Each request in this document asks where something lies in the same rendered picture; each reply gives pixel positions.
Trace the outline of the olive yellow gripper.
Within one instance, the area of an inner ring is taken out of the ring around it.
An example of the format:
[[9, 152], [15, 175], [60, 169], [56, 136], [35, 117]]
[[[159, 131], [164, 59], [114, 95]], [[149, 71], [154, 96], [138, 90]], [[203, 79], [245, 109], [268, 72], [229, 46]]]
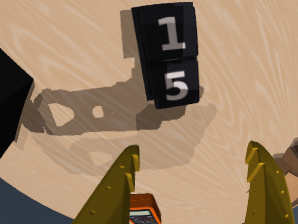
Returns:
[[[295, 224], [285, 175], [258, 142], [246, 151], [250, 183], [244, 224]], [[140, 171], [138, 145], [123, 150], [71, 224], [129, 224], [130, 194]]]

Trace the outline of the open brown cardboard box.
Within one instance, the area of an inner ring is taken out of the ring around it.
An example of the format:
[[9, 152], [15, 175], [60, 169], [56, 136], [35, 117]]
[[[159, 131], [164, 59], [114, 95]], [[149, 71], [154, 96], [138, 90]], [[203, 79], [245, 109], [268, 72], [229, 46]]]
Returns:
[[278, 165], [285, 175], [293, 209], [298, 205], [298, 145], [289, 147]]

